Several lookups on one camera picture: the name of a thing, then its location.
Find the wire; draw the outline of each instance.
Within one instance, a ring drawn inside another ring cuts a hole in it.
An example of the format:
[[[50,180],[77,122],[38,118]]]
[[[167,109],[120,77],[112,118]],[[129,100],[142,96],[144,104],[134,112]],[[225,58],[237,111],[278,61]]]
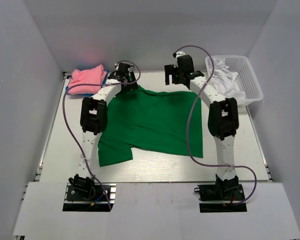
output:
[[[96,189],[93,188],[93,194],[92,194],[92,197],[90,197],[90,198],[82,198],[82,199],[84,199],[84,200],[90,200],[90,199],[92,199],[92,198],[95,196],[95,194],[96,194]]]
[[[80,151],[81,151],[81,154],[83,156],[83,159],[84,159],[84,163],[85,163],[85,166],[86,166],[86,169],[88,170],[89,174],[93,177],[93,179],[95,179],[101,186],[103,192],[106,192],[106,189],[104,187],[104,185],[102,184],[101,181],[99,181],[99,179],[96,177],[96,175],[91,171],[90,169],[90,166],[89,166],[89,163],[88,163],[88,160],[87,160],[87,156],[85,154],[85,151],[83,149],[83,147],[81,146],[81,144],[79,143],[78,139],[76,138],[75,134],[73,133],[73,131],[71,130],[70,126],[69,126],[69,123],[68,123],[68,119],[67,119],[67,115],[66,115],[66,107],[65,107],[65,102],[66,102],[66,96],[67,96],[67,93],[69,92],[69,90],[73,89],[73,88],[76,88],[76,87],[79,87],[79,86],[100,86],[100,87],[103,87],[103,86],[114,86],[114,85],[132,85],[134,83],[136,83],[140,77],[141,77],[141,71],[140,71],[140,68],[134,64],[133,62],[131,61],[128,61],[128,60],[121,60],[121,61],[118,61],[116,64],[118,63],[122,63],[122,62],[128,62],[132,65],[134,65],[137,69],[138,69],[138,72],[139,72],[139,76],[138,78],[135,80],[135,81],[132,81],[132,82],[118,82],[118,83],[111,83],[111,84],[91,84],[91,83],[80,83],[80,84],[77,84],[77,85],[73,85],[71,87],[69,87],[64,95],[63,95],[63,98],[62,98],[62,113],[63,113],[63,119],[64,119],[64,123],[66,125],[66,128],[68,129],[69,133],[71,134],[73,140],[75,141],[75,143],[78,145]],[[105,195],[105,198],[106,198],[106,201],[108,203],[108,206],[109,206],[109,209],[111,211],[111,204],[110,204],[110,200],[108,198],[108,195],[106,194]]]
[[[229,202],[229,203],[227,204],[227,206],[231,205],[231,204],[234,202],[234,200],[235,200],[235,195],[233,194],[233,195],[232,195],[232,200],[231,200],[231,202]]]
[[[205,163],[201,163],[199,161],[197,161],[192,152],[191,152],[191,149],[190,149],[190,142],[189,142],[189,129],[190,129],[190,122],[191,122],[191,117],[194,113],[194,110],[195,110],[195,106],[198,102],[198,99],[200,98],[200,95],[201,93],[204,91],[205,87],[208,85],[209,81],[211,80],[212,76],[214,75],[214,72],[215,72],[215,64],[214,64],[214,61],[211,57],[211,55],[205,50],[203,49],[202,47],[200,46],[196,46],[196,45],[185,45],[183,47],[180,47],[178,50],[175,51],[178,52],[184,48],[187,48],[187,47],[192,47],[192,48],[197,48],[197,49],[200,49],[202,51],[204,51],[210,58],[211,60],[211,63],[212,63],[212,71],[211,71],[211,74],[209,76],[209,78],[207,79],[207,81],[204,83],[204,85],[202,86],[202,88],[200,89],[199,93],[197,94],[196,98],[194,99],[194,102],[192,104],[192,107],[191,107],[191,110],[190,110],[190,113],[189,113],[189,117],[188,117],[188,120],[186,122],[186,132],[185,132],[185,137],[186,137],[186,148],[188,150],[188,153],[189,153],[189,156],[190,158],[196,163],[196,164],[199,164],[201,166],[204,166],[204,167],[211,167],[211,168],[218,168],[218,167],[226,167],[226,168],[243,168],[243,169],[248,169],[249,171],[252,172],[253,174],[253,177],[254,177],[254,186],[253,186],[253,189],[250,193],[250,195],[248,197],[246,197],[244,200],[240,201],[240,202],[237,202],[237,203],[233,203],[232,205],[239,205],[239,204],[242,204],[244,202],[246,202],[248,199],[251,198],[251,196],[255,193],[256,191],[256,187],[257,187],[257,175],[256,173],[248,166],[244,166],[244,165],[229,165],[229,164],[205,164]]]
[[[102,194],[100,197],[98,197],[95,201],[94,201],[94,203],[96,204],[97,202],[99,202],[99,200],[103,197],[104,195]]]

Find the white laundry basket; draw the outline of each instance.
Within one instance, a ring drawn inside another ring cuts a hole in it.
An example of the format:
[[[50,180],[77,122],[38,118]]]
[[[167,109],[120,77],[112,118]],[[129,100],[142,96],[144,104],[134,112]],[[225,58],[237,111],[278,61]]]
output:
[[[248,58],[237,55],[214,55],[212,58],[225,59],[225,65],[229,66],[228,70],[230,72],[238,73],[235,82],[238,84],[240,91],[245,92],[245,99],[237,100],[238,105],[247,106],[264,98],[257,77]],[[205,58],[205,65],[208,77],[211,75],[212,71],[212,69],[209,68],[210,63],[211,60],[207,56]]]

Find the pink towel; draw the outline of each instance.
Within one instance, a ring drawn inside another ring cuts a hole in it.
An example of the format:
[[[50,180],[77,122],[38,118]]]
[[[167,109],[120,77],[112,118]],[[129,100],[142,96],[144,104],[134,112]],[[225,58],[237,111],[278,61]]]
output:
[[[95,68],[82,71],[76,69],[72,73],[72,78],[70,78],[68,87],[70,88],[77,84],[101,84],[106,75],[107,72],[104,71],[104,66],[102,64]],[[96,94],[100,89],[100,86],[77,86],[70,89],[68,94]]]

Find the white platform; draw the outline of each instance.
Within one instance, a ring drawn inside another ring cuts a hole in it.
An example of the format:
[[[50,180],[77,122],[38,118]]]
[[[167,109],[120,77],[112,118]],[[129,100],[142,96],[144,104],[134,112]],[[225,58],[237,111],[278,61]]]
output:
[[[291,240],[300,232],[281,183],[259,183],[247,212],[200,213],[195,183],[119,183],[111,212],[62,212],[65,182],[31,182],[14,235],[26,240]],[[252,183],[244,183],[246,194]]]
[[[165,85],[164,72],[143,72],[139,85],[155,92],[188,91],[183,85]],[[66,97],[66,114],[69,124],[80,142],[81,96]],[[217,163],[216,146],[208,130],[209,109],[202,106],[203,155],[201,162]],[[187,156],[164,154],[132,149],[133,160],[99,167],[98,162],[91,165],[93,172],[107,183],[120,182],[204,182],[215,181],[215,168],[201,167]],[[246,108],[239,109],[239,129],[234,142],[236,165],[251,167],[258,180],[268,180],[263,157]],[[80,163],[80,151],[70,136],[64,123],[62,103],[60,101],[50,140],[43,158],[43,170],[40,182],[66,182],[74,176]],[[253,175],[246,169],[237,169],[241,181],[253,180]]]

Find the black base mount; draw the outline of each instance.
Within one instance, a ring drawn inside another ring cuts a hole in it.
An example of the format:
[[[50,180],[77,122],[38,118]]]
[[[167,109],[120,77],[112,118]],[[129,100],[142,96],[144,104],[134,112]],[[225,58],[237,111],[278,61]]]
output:
[[[200,201],[242,201],[245,199],[244,189],[239,184],[238,177],[222,181],[218,176],[215,184],[202,184],[194,189],[200,196]]]

